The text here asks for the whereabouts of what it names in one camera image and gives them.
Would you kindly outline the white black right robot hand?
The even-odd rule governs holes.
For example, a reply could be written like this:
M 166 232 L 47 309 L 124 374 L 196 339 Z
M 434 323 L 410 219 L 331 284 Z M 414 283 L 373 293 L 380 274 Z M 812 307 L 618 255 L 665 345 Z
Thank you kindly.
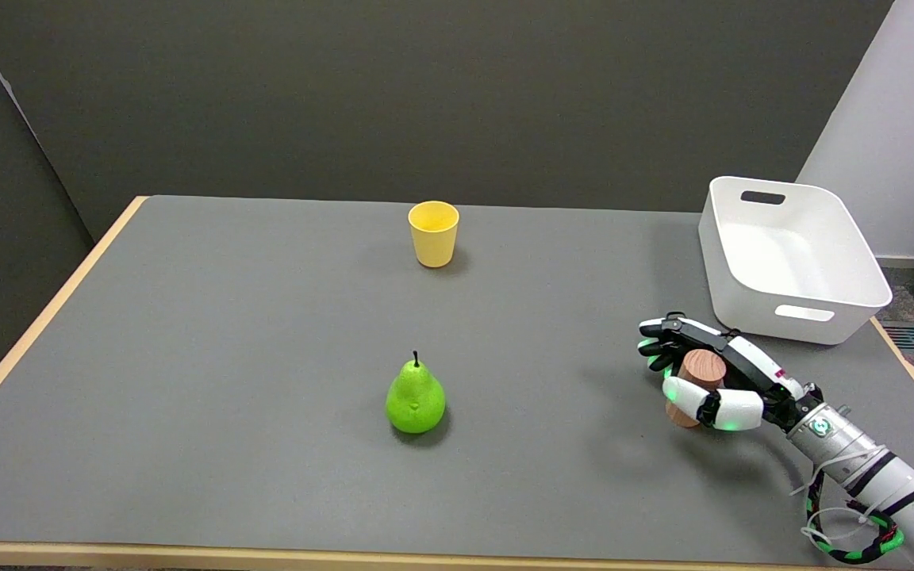
M 643 340 L 638 352 L 651 371 L 662 374 L 664 397 L 701 426 L 746 431 L 766 420 L 791 431 L 824 403 L 820 388 L 788 376 L 739 330 L 721 331 L 672 312 L 639 323 L 639 333 Z M 697 350 L 710 351 L 724 362 L 721 387 L 703 388 L 683 379 L 683 358 Z

